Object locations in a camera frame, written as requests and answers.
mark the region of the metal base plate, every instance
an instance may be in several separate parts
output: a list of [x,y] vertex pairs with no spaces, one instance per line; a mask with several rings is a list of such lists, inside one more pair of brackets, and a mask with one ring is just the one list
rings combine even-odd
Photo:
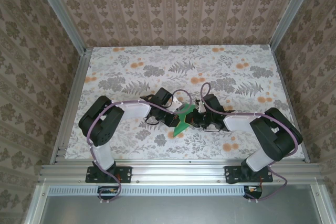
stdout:
[[243,179],[241,176],[241,166],[224,166],[225,171],[225,180],[229,184],[234,183],[244,183],[244,182],[260,182],[260,179],[262,179],[262,182],[273,182],[272,174],[268,174],[268,168],[267,166],[258,171],[255,177],[247,180]]
[[[132,178],[131,166],[117,166],[114,170],[114,175],[120,183],[130,183]],[[114,179],[103,173],[100,169],[90,166],[88,167],[86,183],[115,183]]]

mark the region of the floor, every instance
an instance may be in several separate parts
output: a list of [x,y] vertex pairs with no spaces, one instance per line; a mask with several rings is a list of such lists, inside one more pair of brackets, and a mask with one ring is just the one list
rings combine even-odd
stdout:
[[[160,87],[170,92],[182,88],[195,102],[204,82],[212,84],[212,93],[227,110],[264,112],[274,106],[293,122],[268,45],[94,48],[66,158],[91,158],[78,121],[99,96],[125,101]],[[177,97],[188,102],[183,93]],[[260,148],[251,133],[189,127],[173,137],[173,128],[150,126],[142,118],[122,121],[110,143],[120,159],[246,158]],[[304,158],[302,148],[291,158]]]

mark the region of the perforated metal strip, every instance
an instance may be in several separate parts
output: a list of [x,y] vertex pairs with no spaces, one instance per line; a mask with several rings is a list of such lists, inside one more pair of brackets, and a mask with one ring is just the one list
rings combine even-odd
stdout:
[[[98,186],[50,186],[48,196],[96,196]],[[243,186],[132,186],[124,185],[121,196],[239,196]]]

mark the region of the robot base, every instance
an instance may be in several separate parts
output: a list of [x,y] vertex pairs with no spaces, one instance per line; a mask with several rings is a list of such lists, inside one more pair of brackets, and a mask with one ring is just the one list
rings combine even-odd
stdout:
[[242,166],[224,166],[225,179],[228,184],[245,183],[245,182],[273,182],[272,174],[268,171],[268,167],[265,166],[260,171],[253,174],[249,178],[245,177],[242,172]]
[[[131,166],[115,166],[108,169],[108,172],[112,173],[120,183],[130,183],[132,178],[132,167]],[[113,178],[109,175],[103,173],[97,166],[88,167],[86,178],[86,183],[116,183]]]

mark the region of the wall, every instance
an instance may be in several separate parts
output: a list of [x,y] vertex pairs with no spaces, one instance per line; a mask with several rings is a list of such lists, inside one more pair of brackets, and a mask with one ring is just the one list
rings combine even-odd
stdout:
[[304,0],[276,56],[310,158],[336,202],[336,0]]
[[289,0],[61,0],[87,47],[267,44]]
[[0,0],[0,223],[19,223],[49,163],[78,54],[47,0]]

